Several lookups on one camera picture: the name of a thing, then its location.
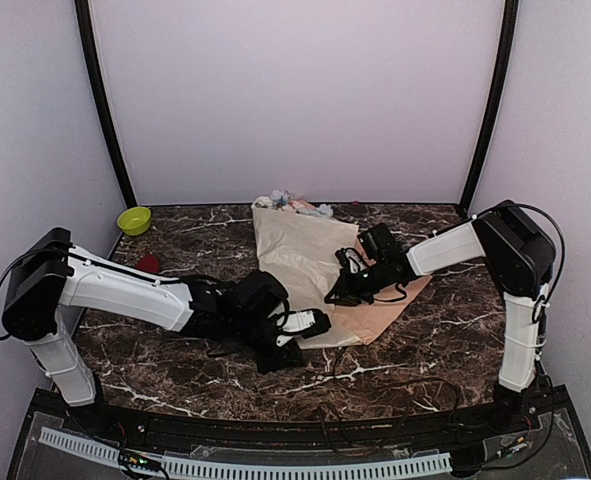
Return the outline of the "peach wrapping paper sheet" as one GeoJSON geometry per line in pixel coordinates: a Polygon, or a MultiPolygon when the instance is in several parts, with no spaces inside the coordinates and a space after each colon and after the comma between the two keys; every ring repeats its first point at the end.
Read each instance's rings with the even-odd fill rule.
{"type": "Polygon", "coordinates": [[[328,314],[331,329],[297,340],[304,350],[369,345],[382,335],[432,280],[404,288],[408,297],[396,303],[356,307],[328,305],[325,295],[339,277],[335,251],[357,245],[358,226],[269,208],[254,208],[253,225],[259,269],[276,277],[289,294],[293,310],[317,308],[328,314]]]}

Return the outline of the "white fake flower stem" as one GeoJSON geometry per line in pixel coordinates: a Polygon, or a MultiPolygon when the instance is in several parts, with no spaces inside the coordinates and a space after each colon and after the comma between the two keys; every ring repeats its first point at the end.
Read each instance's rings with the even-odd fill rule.
{"type": "Polygon", "coordinates": [[[272,209],[274,207],[274,203],[271,197],[269,196],[260,196],[256,198],[252,204],[254,208],[269,208],[272,209]]]}

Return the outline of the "blue fake flower bunch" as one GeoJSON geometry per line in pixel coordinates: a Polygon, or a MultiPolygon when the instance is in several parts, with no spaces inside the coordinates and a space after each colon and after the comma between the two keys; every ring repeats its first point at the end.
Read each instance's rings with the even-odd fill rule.
{"type": "Polygon", "coordinates": [[[332,219],[334,217],[334,210],[330,205],[313,205],[304,199],[293,197],[287,190],[273,190],[269,198],[273,209],[316,218],[332,219]]]}

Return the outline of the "pink fake flower stem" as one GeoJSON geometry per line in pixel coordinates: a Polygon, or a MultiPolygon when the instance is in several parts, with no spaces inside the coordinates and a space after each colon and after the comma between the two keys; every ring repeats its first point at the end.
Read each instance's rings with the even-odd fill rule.
{"type": "Polygon", "coordinates": [[[317,207],[308,203],[307,201],[301,199],[292,199],[290,201],[290,204],[293,207],[293,209],[299,214],[311,216],[318,214],[317,207]]]}

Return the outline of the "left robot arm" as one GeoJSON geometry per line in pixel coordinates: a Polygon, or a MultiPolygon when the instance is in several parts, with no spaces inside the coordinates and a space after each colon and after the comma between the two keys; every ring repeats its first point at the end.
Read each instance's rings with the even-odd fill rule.
{"type": "Polygon", "coordinates": [[[26,345],[95,436],[109,435],[116,415],[98,399],[99,383],[63,325],[62,307],[108,312],[193,338],[237,341],[252,351],[261,373],[303,362],[277,323],[292,314],[286,290],[271,274],[255,270],[239,281],[154,275],[98,257],[73,244],[68,230],[54,228],[0,276],[0,341],[26,345]]]}

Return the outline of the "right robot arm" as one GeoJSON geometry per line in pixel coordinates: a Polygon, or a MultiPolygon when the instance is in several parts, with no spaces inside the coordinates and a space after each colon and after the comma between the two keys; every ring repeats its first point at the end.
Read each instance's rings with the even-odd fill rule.
{"type": "Polygon", "coordinates": [[[357,246],[336,251],[339,277],[324,300],[346,307],[373,304],[388,287],[402,291],[439,270],[483,259],[506,312],[498,384],[521,393],[536,377],[546,310],[566,254],[564,241],[553,241],[531,218],[535,210],[505,200],[411,247],[377,224],[358,235],[357,246]]]}

